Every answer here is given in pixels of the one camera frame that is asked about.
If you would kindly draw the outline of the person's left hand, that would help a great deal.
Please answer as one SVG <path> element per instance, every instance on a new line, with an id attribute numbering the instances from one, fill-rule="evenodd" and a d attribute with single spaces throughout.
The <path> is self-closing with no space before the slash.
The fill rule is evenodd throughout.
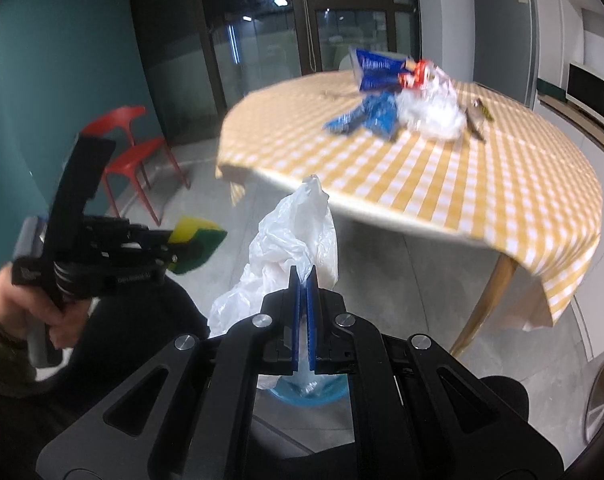
<path id="1" fill-rule="evenodd" d="M 11 263 L 0 270 L 0 328 L 14 339 L 25 340 L 33 318 L 49 326 L 54 348 L 73 348 L 89 318 L 92 300 L 70 300 L 58 308 L 42 289 L 14 285 L 11 271 Z"/>

